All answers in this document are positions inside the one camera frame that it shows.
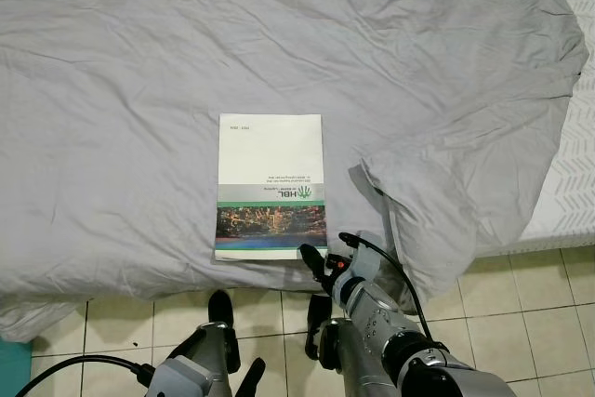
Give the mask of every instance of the black cable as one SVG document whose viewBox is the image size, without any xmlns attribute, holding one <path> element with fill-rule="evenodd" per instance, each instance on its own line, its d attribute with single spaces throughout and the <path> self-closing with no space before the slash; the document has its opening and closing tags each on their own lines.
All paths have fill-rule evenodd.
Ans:
<svg viewBox="0 0 595 397">
<path fill-rule="evenodd" d="M 68 360 L 64 360 L 63 362 L 54 364 L 53 366 L 49 367 L 39 376 L 27 383 L 25 387 L 22 390 L 20 390 L 15 397 L 23 397 L 24 395 L 27 395 L 27 392 L 32 390 L 35 386 L 37 386 L 39 383 L 41 383 L 43 380 L 45 380 L 55 372 L 60 371 L 60 369 L 70 366 L 71 364 L 86 362 L 116 364 L 118 366 L 125 367 L 134 374 L 138 374 L 142 367 L 140 364 L 129 362 L 128 360 L 125 360 L 123 358 L 112 357 L 110 355 L 80 355 L 78 357 L 69 358 Z"/>
<path fill-rule="evenodd" d="M 371 242 L 366 241 L 364 238 L 360 236 L 356 236 L 355 234 L 351 234 L 349 232 L 340 232 L 338 237 L 341 241 L 343 241 L 348 246 L 353 248 L 357 248 L 358 244 L 363 244 L 370 248 L 371 250 L 376 251 L 381 257 L 386 259 L 390 265 L 399 273 L 399 275 L 403 278 L 409 292 L 411 293 L 411 297 L 413 298 L 413 302 L 416 305 L 417 316 L 419 316 L 419 322 L 421 323 L 421 327 L 424 329 L 424 333 L 426 334 L 426 338 L 430 341 L 433 341 L 430 333 L 430 328 L 428 327 L 428 323 L 426 322 L 426 317 L 424 316 L 424 311 L 421 308 L 421 303 L 419 302 L 419 298 L 417 297 L 417 292 L 411 284 L 407 273 L 403 270 L 403 267 L 399 262 L 392 258 L 389 254 L 387 254 L 382 248 L 377 245 L 372 244 Z"/>
</svg>

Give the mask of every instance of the booklet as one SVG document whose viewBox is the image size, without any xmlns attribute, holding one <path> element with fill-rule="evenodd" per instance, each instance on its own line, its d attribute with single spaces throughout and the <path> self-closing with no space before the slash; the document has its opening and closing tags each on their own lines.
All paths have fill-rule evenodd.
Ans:
<svg viewBox="0 0 595 397">
<path fill-rule="evenodd" d="M 321 115 L 219 117 L 217 259 L 326 249 Z"/>
</svg>

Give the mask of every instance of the white mattress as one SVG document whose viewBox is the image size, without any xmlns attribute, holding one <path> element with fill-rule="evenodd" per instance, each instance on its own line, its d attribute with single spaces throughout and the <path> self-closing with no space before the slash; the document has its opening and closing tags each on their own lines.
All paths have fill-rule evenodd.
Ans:
<svg viewBox="0 0 595 397">
<path fill-rule="evenodd" d="M 568 0 L 589 59 L 570 100 L 560 149 L 520 242 L 510 251 L 595 244 L 595 0 Z"/>
</svg>

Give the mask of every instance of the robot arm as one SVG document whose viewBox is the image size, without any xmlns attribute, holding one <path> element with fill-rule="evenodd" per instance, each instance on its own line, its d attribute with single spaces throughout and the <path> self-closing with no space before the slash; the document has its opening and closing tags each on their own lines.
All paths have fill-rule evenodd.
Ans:
<svg viewBox="0 0 595 397">
<path fill-rule="evenodd" d="M 366 242 L 359 236 L 355 240 Z M 372 282 L 380 266 L 377 253 L 358 244 L 353 259 L 329 255 L 324 264 L 314 247 L 303 245 L 300 252 L 314 278 L 345 310 L 364 348 L 379 359 L 403 397 L 514 397 L 501 378 L 474 370 L 442 343 L 422 334 L 396 302 Z"/>
</svg>

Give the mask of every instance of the wrinkled sheet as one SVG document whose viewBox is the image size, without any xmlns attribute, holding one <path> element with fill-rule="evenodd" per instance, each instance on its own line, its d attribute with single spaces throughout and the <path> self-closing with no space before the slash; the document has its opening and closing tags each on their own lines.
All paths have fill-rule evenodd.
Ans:
<svg viewBox="0 0 595 397">
<path fill-rule="evenodd" d="M 320 113 L 331 246 L 390 230 L 441 293 L 521 234 L 585 58 L 565 0 L 0 0 L 0 335 L 98 295 L 317 288 L 213 260 L 221 112 Z"/>
</svg>

